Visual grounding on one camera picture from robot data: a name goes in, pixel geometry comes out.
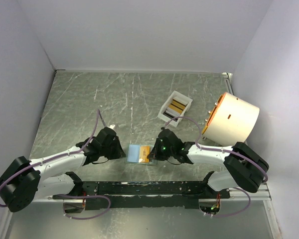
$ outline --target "black wire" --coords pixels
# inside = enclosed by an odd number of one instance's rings
[[[170,164],[172,164],[172,165],[181,165],[182,163],[171,163],[171,162],[169,162]]]
[[[106,163],[107,161],[109,161],[109,160],[106,160],[106,161],[101,162],[101,163]],[[101,163],[95,163],[95,162],[92,162],[92,164],[101,164]]]

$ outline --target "marble surface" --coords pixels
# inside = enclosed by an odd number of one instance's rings
[[[44,109],[30,158],[64,151],[90,136],[96,110],[107,125],[117,123],[118,136],[127,153],[130,143],[153,145],[164,121],[158,111],[172,91],[193,99],[185,116],[201,127],[219,96],[227,91],[221,74],[82,73],[58,71]],[[199,132],[189,120],[174,128],[183,141],[194,141]],[[215,145],[202,140],[200,143]],[[221,170],[209,164],[136,165],[126,159],[86,165],[76,173],[84,181],[185,181],[202,180],[209,171]]]

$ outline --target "floor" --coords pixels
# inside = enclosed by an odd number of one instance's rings
[[[219,96],[227,91],[221,74],[82,73],[58,71],[42,115],[30,158],[64,151],[90,136],[96,109],[108,125],[117,123],[124,151],[130,143],[153,145],[164,122],[157,114],[172,91],[193,99],[185,114],[201,126]],[[183,120],[171,129],[183,141],[194,141],[196,126]],[[208,140],[200,143],[215,145]],[[126,159],[77,170],[84,181],[185,181],[202,180],[212,170],[208,165],[179,165],[158,162],[155,166],[126,163]],[[237,211],[247,201],[223,201],[221,213]],[[83,212],[79,217],[98,211]],[[200,210],[173,208],[110,209],[102,217],[88,221],[63,216],[62,203],[33,202],[14,213],[6,239],[47,238],[236,238],[271,239],[272,233],[263,201],[230,218],[204,217]]]

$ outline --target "gray wall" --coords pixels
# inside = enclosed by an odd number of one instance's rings
[[[270,165],[285,239],[299,239],[299,0],[275,0],[242,57],[234,93],[260,107],[248,143]]]
[[[233,72],[271,0],[18,0],[56,69]]]
[[[0,0],[0,175],[17,156],[29,156],[52,76],[17,1]]]

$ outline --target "wall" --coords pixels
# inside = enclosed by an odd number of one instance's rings
[[[56,69],[233,72],[271,0],[18,0]]]
[[[299,239],[299,0],[275,0],[234,72],[233,90],[260,107],[248,143],[270,165],[284,239]]]
[[[29,156],[52,76],[17,1],[0,0],[0,176],[17,156]]]

